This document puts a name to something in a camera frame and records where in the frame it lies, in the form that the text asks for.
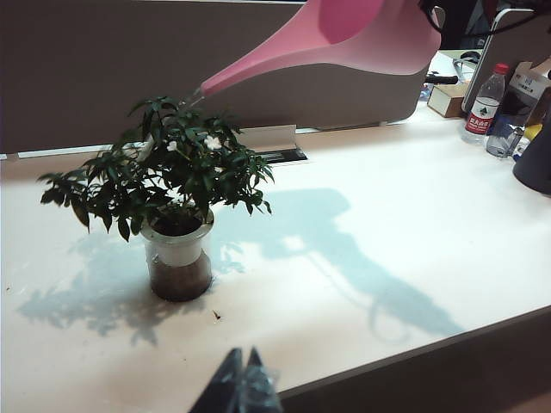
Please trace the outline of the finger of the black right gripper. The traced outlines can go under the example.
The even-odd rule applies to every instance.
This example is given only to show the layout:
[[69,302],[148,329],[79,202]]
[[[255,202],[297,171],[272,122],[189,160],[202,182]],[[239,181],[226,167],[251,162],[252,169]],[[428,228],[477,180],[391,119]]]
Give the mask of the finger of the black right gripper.
[[419,0],[418,1],[418,7],[420,10],[424,13],[424,16],[427,20],[427,22],[431,25],[431,27],[437,31],[439,34],[443,32],[442,27],[437,21],[436,18],[436,1],[434,0]]

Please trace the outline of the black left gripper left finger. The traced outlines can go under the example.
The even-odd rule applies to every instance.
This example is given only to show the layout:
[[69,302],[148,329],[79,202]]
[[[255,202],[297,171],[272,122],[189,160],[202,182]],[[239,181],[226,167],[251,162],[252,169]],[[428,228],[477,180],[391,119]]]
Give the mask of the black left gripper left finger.
[[242,372],[242,349],[233,348],[227,353],[223,361],[217,367],[214,375],[189,412],[238,412]]

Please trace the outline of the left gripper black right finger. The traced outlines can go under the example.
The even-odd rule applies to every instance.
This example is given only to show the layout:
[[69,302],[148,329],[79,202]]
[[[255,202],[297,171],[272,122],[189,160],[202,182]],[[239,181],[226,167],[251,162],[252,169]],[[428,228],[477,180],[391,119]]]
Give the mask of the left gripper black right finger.
[[274,380],[256,347],[251,349],[244,372],[244,412],[283,412]]

